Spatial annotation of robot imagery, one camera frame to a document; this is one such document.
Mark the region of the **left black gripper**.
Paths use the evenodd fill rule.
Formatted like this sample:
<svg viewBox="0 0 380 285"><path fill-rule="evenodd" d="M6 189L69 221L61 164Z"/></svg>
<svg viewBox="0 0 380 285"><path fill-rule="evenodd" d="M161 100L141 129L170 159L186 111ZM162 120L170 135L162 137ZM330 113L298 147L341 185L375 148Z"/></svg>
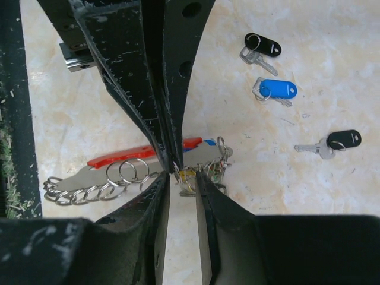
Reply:
<svg viewBox="0 0 380 285"><path fill-rule="evenodd" d="M143 1L38 3L62 40L59 47L69 71L97 65L109 94L147 137L163 169L172 173L163 90L145 46Z"/></svg>

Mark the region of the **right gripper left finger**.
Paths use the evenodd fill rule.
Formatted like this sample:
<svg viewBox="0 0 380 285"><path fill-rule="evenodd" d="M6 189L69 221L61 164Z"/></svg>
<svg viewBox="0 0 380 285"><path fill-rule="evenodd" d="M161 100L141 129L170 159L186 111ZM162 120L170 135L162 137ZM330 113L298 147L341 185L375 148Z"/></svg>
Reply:
<svg viewBox="0 0 380 285"><path fill-rule="evenodd" d="M170 205L162 172L130 202L90 231L89 284L161 284Z"/></svg>

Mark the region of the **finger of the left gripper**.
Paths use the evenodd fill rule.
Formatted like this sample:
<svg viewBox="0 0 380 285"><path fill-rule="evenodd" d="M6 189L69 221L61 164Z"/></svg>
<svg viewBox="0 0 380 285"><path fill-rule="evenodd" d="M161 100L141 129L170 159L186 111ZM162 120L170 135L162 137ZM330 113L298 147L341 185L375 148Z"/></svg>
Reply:
<svg viewBox="0 0 380 285"><path fill-rule="evenodd" d="M162 31L163 167L183 167L183 117L189 82L214 1L164 1Z"/></svg>

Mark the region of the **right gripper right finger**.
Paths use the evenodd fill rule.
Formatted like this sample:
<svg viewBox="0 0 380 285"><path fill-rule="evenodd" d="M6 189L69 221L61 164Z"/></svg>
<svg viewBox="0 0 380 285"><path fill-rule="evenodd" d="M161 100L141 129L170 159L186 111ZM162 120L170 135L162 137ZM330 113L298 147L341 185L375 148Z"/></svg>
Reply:
<svg viewBox="0 0 380 285"><path fill-rule="evenodd" d="M196 173L202 284L267 284L255 216Z"/></svg>

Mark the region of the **black tag key left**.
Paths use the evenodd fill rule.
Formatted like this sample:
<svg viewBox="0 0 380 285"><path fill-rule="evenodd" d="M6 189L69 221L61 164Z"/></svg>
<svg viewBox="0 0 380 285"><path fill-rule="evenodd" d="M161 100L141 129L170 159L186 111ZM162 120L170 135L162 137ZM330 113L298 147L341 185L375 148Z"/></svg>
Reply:
<svg viewBox="0 0 380 285"><path fill-rule="evenodd" d="M246 64L259 65L273 76L278 76L278 71L264 61L263 55L275 58L280 56L281 52L282 48L278 42L256 33L248 33L244 38L244 47L239 56Z"/></svg>

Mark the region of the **black tag key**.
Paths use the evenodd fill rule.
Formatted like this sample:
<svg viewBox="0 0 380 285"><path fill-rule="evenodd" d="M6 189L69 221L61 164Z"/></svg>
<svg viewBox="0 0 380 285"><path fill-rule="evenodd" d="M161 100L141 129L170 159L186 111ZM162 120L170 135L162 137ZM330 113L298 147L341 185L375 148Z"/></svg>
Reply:
<svg viewBox="0 0 380 285"><path fill-rule="evenodd" d="M327 137L321 138L316 144L295 145L297 152L311 152L319 155L324 160L333 159L335 152L344 152L349 148L355 148L361 145L362 136L355 129L336 131L330 133Z"/></svg>
<svg viewBox="0 0 380 285"><path fill-rule="evenodd" d="M281 52L282 48L278 42L256 33L248 33L244 38L244 47L239 56L246 64L259 65L273 76L278 76L278 71L264 61L263 55L275 58L280 56Z"/></svg>

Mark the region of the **blue tag key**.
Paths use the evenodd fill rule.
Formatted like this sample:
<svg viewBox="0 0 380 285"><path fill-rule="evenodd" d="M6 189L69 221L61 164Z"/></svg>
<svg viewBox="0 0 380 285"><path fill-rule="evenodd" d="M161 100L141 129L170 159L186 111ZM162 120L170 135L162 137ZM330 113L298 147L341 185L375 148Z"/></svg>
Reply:
<svg viewBox="0 0 380 285"><path fill-rule="evenodd" d="M293 103L290 100L296 97L297 87L290 81L259 77L252 88L252 93L261 103L275 100L283 106L292 107Z"/></svg>

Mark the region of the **black tag key upper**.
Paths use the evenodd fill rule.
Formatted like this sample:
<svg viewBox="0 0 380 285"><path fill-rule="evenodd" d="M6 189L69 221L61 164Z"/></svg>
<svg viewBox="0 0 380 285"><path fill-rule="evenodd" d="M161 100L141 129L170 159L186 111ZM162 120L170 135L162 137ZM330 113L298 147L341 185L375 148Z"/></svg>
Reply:
<svg viewBox="0 0 380 285"><path fill-rule="evenodd" d="M321 138L316 144L295 145L297 152L311 152L319 155L324 160L333 159L335 152L344 152L349 148L355 148L361 145L362 136L355 129L336 131L330 133L327 137Z"/></svg>

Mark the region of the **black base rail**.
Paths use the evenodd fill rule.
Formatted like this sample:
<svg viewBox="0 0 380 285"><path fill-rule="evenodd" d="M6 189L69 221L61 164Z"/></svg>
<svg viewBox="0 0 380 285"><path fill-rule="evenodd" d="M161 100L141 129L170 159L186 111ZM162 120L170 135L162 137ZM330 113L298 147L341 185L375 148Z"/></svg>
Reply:
<svg viewBox="0 0 380 285"><path fill-rule="evenodd" d="M41 215L20 3L1 1L1 217Z"/></svg>

